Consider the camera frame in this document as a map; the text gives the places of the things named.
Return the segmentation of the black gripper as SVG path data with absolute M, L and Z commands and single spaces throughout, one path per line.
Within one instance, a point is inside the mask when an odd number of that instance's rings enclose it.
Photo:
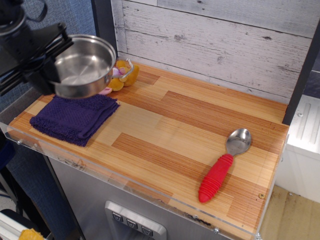
M 56 57 L 72 45 L 66 25 L 59 22 L 31 30 L 24 14 L 0 17 L 0 94 L 29 82 L 42 95 L 54 94 L 60 83 Z

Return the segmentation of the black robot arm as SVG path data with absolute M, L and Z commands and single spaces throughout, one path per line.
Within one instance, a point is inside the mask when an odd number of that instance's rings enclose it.
M 73 43 L 59 22 L 30 29 L 21 0 L 0 2 L 0 94 L 29 82 L 43 95 L 56 94 L 61 83 L 56 57 Z

